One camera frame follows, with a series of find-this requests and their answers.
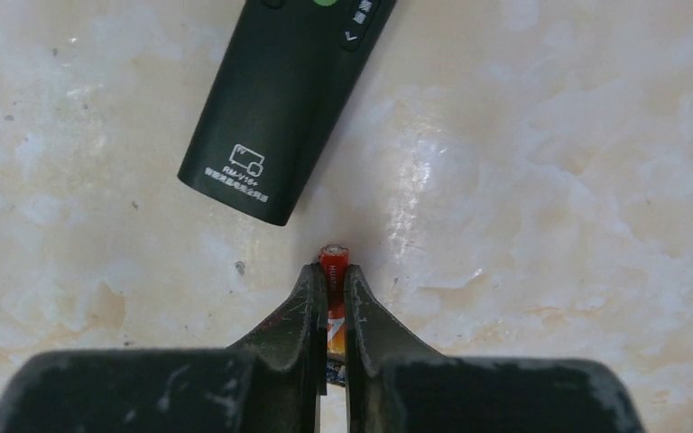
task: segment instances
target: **remote control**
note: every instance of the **remote control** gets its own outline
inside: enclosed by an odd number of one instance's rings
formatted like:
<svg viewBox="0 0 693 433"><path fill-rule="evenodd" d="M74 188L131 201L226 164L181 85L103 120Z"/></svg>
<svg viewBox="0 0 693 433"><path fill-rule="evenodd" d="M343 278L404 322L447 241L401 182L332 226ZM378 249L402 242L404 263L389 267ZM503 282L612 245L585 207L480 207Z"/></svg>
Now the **remote control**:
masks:
<svg viewBox="0 0 693 433"><path fill-rule="evenodd" d="M179 179L285 226L396 0L246 0Z"/></svg>

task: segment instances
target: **dark speck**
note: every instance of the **dark speck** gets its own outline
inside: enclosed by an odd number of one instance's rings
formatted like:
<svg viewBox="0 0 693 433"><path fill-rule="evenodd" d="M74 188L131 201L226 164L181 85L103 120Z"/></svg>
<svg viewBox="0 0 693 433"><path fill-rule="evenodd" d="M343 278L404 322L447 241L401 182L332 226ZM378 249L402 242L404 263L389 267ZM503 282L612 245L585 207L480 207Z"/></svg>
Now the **dark speck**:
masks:
<svg viewBox="0 0 693 433"><path fill-rule="evenodd" d="M237 273L239 273L241 277L244 276L245 275L245 262L242 260L238 260L237 262L235 262L235 269L237 270Z"/></svg>

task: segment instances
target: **white logo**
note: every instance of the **white logo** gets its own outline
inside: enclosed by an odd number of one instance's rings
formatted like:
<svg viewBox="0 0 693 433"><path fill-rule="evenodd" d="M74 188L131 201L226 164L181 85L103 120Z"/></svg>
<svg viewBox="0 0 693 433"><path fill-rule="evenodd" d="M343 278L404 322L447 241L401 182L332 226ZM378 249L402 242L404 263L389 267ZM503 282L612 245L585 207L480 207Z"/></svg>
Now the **white logo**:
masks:
<svg viewBox="0 0 693 433"><path fill-rule="evenodd" d="M229 155L229 161L243 167L246 173L255 178L261 176L262 171L264 171L264 156L248 149L242 144L235 145L235 149L233 149L232 154Z"/></svg>
<svg viewBox="0 0 693 433"><path fill-rule="evenodd" d="M345 318L329 318L328 324L330 329L328 330L328 341L332 340L334 336L338 333L338 330L344 325L347 320Z"/></svg>

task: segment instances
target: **battery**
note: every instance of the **battery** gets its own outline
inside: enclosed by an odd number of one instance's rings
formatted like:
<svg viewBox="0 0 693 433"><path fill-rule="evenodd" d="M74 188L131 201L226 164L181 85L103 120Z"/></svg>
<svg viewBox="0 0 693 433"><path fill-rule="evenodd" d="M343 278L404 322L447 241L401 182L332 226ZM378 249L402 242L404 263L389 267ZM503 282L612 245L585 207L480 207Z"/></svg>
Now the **battery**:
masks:
<svg viewBox="0 0 693 433"><path fill-rule="evenodd" d="M347 352L344 277L349 266L349 250L328 245L320 250L319 262L328 281L328 356L343 359Z"/></svg>

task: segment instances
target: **white marble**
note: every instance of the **white marble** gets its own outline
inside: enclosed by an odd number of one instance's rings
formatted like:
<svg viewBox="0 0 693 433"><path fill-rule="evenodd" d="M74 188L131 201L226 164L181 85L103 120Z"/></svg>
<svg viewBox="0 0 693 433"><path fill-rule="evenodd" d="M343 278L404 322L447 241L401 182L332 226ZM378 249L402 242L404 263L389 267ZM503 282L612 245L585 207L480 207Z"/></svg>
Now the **white marble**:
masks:
<svg viewBox="0 0 693 433"><path fill-rule="evenodd" d="M596 359L693 432L693 2L400 0L285 228L176 179L242 3L0 2L0 391L227 345L340 242L439 350Z"/></svg>

